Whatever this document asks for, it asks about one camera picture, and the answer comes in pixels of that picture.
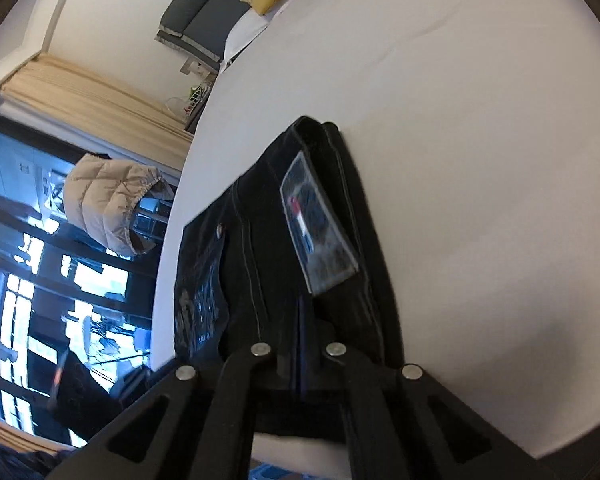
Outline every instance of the folded black pants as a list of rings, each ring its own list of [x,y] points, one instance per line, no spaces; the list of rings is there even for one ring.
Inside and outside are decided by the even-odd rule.
[[[278,346],[301,298],[339,341],[375,362],[403,364],[394,294],[360,178],[338,128],[306,117],[185,227],[176,355],[206,367],[258,341]]]

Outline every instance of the mattress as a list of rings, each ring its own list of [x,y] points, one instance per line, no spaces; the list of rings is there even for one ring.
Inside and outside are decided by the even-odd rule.
[[[300,115],[358,166],[406,360],[535,456],[600,423],[600,23],[582,0],[294,0],[219,78],[160,260],[173,355],[183,227]],[[257,437],[330,478],[346,453]]]

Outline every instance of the puffer jacket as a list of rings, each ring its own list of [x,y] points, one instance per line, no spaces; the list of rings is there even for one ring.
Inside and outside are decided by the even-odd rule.
[[[114,251],[118,256],[136,256],[147,246],[132,242],[129,232],[140,199],[161,183],[165,200],[173,199],[171,187],[153,166],[132,160],[107,160],[87,154],[66,178],[64,212],[71,224]]]

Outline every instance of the silver screw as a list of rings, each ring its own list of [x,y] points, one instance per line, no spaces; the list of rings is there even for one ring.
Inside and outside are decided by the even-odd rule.
[[[193,366],[181,366],[176,370],[176,377],[181,381],[190,381],[196,376],[196,369]]]
[[[402,376],[411,381],[417,381],[423,375],[422,368],[418,365],[404,365],[402,367]]]
[[[271,347],[266,343],[256,343],[251,347],[251,353],[256,357],[262,357],[271,352]]]
[[[347,353],[347,347],[342,343],[329,343],[327,345],[327,354],[333,357],[344,355]]]

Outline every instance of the beige curtain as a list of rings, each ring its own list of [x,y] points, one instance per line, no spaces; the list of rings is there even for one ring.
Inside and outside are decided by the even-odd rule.
[[[54,454],[63,449],[73,449],[71,446],[60,444],[53,440],[47,440],[39,436],[33,436],[24,431],[12,428],[3,420],[0,420],[0,444],[11,447],[20,452],[45,451]]]
[[[56,120],[182,170],[191,135],[157,102],[132,88],[50,54],[40,54],[1,87]]]

